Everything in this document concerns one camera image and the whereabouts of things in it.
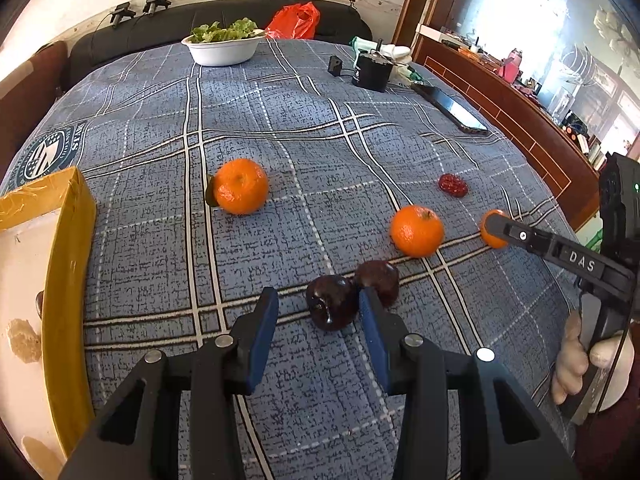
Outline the right hand white glove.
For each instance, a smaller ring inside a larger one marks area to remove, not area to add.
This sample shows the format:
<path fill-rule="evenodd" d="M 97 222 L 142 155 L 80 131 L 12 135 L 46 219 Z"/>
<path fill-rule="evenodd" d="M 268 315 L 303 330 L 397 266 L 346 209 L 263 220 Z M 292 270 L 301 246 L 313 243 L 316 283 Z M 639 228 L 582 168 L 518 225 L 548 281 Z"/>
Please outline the right hand white glove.
<path fill-rule="evenodd" d="M 555 360 L 550 387 L 555 405 L 562 405 L 569 396 L 580 393 L 590 364 L 608 373 L 623 335 L 622 332 L 618 332 L 611 338 L 601 340 L 587 352 L 580 342 L 581 334 L 582 317 L 577 311 L 573 311 L 565 322 L 561 348 Z M 626 336 L 601 410 L 612 408 L 623 397 L 633 366 L 634 345 L 630 337 Z"/>

